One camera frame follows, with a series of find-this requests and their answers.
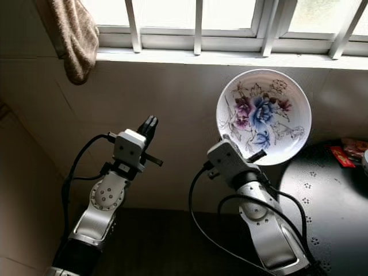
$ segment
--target black table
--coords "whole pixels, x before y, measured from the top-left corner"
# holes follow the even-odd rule
[[[324,145],[311,146],[290,162],[280,190],[302,203],[309,248],[329,275],[368,275],[368,177],[362,167],[342,168]],[[294,203],[279,201],[301,229]]]

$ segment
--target floral bowl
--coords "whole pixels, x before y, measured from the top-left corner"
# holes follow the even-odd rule
[[[233,78],[217,103],[221,137],[230,138],[244,158],[265,150],[258,165],[282,163],[305,144],[311,107],[301,87],[283,73],[256,69]]]

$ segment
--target white wall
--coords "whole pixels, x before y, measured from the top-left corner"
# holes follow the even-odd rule
[[[74,86],[45,39],[34,8],[27,1],[20,2],[1,3],[13,5],[7,12],[1,9],[6,16],[2,21],[9,19],[15,26],[27,27],[26,34],[13,26],[1,31],[7,47],[1,52],[0,96],[62,174],[92,136],[137,128],[154,114],[160,123],[148,152],[165,163],[162,168],[148,165],[129,188],[126,206],[187,209],[190,181],[218,139],[218,96],[235,75],[254,67],[98,61],[89,81]],[[10,13],[16,9],[20,19],[15,20]],[[31,10],[32,16],[24,10]],[[341,136],[368,138],[367,71],[275,69],[294,78],[307,94],[313,112],[311,143]],[[78,173],[97,174],[111,154],[111,146],[97,143],[83,157]],[[266,170],[274,181],[281,174],[280,166]],[[80,200],[86,202],[91,185],[75,184]],[[231,191],[220,179],[203,179],[195,191],[195,208],[213,212],[218,200],[228,193]]]
[[[13,114],[0,121],[0,275],[42,275],[63,230],[62,179]]]

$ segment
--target red wrapper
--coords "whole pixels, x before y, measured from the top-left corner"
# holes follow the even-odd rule
[[[335,156],[335,158],[340,162],[340,164],[343,167],[355,168],[355,165],[347,157],[347,155],[344,153],[342,147],[340,147],[340,146],[331,146],[329,148],[331,149],[332,154]]]

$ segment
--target black cable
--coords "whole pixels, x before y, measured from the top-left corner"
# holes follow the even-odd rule
[[[94,177],[73,177],[73,180],[97,180],[103,177],[103,174],[95,175]]]
[[[303,206],[301,206],[300,202],[292,195],[279,191],[278,189],[272,186],[269,186],[269,188],[275,193],[280,194],[283,197],[287,197],[288,199],[292,200],[297,205],[299,212],[300,212],[300,216],[301,216],[301,228],[302,228],[301,235],[303,239],[305,240],[305,243],[308,245],[308,237],[306,235],[306,215],[305,215]]]
[[[312,253],[310,252],[309,248],[308,248],[308,244],[305,244],[305,240],[302,238],[299,230],[296,228],[296,226],[292,223],[292,221],[290,221],[290,219],[288,217],[286,217],[282,212],[280,212],[278,209],[276,209],[275,207],[265,203],[262,200],[259,200],[257,198],[254,197],[250,197],[248,195],[244,195],[244,194],[232,194],[232,195],[228,195],[227,197],[224,197],[220,203],[218,204],[217,207],[217,213],[221,213],[221,209],[224,205],[225,202],[227,202],[228,200],[232,200],[233,198],[240,198],[240,199],[244,199],[244,200],[249,200],[252,201],[258,205],[261,205],[263,207],[266,207],[268,209],[270,209],[271,211],[273,211],[274,213],[276,213],[277,215],[279,215],[279,217],[281,217],[283,220],[285,220],[285,222],[289,225],[289,227],[291,227],[291,229],[295,232],[295,235],[297,236],[297,238],[299,239],[299,241],[301,242],[301,244],[303,245],[304,249],[305,249],[305,253],[307,255],[308,259],[314,259]]]
[[[74,171],[76,169],[76,166],[81,159],[84,152],[91,146],[95,141],[97,141],[100,138],[110,139],[109,135],[107,134],[100,134],[95,137],[93,137],[91,140],[85,144],[85,146],[79,151],[76,158],[74,159],[74,163],[70,168],[70,172],[66,179],[64,180],[63,186],[62,186],[62,204],[63,204],[63,212],[64,212],[64,232],[62,237],[62,244],[65,243],[68,239],[69,234],[69,214],[68,214],[68,203],[69,203],[69,192],[70,192],[70,185],[74,177]]]
[[[191,217],[195,223],[195,225],[197,226],[197,228],[201,231],[201,233],[210,241],[212,242],[214,245],[216,245],[218,248],[224,250],[225,252],[229,253],[230,255],[248,263],[249,265],[252,265],[262,271],[264,271],[265,273],[268,273],[269,275],[273,275],[273,276],[276,276],[274,273],[264,269],[263,267],[261,266],[258,266],[257,264],[254,264],[252,262],[250,262],[249,260],[246,260],[244,258],[242,258],[241,256],[238,256],[236,254],[234,254],[233,252],[227,250],[226,248],[222,247],[221,245],[219,245],[218,243],[216,243],[213,239],[211,239],[207,234],[206,232],[200,227],[198,221],[196,220],[195,218],[195,215],[194,215],[194,212],[193,212],[193,208],[192,208],[192,199],[193,199],[193,190],[194,190],[194,187],[196,185],[196,182],[198,180],[198,178],[207,170],[207,168],[203,167],[198,173],[197,175],[194,177],[191,185],[190,185],[190,190],[189,190],[189,198],[188,198],[188,202],[189,202],[189,211],[190,211],[190,214],[191,214]]]

